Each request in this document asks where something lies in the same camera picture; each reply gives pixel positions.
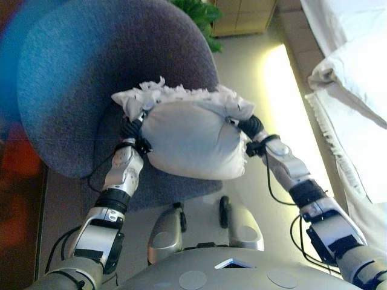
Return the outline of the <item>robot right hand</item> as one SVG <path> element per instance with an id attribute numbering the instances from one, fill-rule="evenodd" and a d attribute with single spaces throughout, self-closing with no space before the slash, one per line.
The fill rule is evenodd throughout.
<path id="1" fill-rule="evenodd" d="M 251 141 L 261 142 L 267 136 L 263 123 L 255 115 L 252 115 L 248 120 L 227 117 L 226 122 L 243 132 Z"/>

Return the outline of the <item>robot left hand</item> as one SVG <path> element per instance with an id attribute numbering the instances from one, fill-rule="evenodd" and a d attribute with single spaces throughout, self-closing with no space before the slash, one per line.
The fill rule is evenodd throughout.
<path id="1" fill-rule="evenodd" d="M 123 114 L 120 125 L 120 136 L 124 142 L 133 146 L 145 146 L 152 148 L 150 142 L 142 136 L 141 127 L 144 120 L 148 117 L 149 110 L 141 109 L 140 113 L 134 120 L 130 120 L 127 114 Z"/>

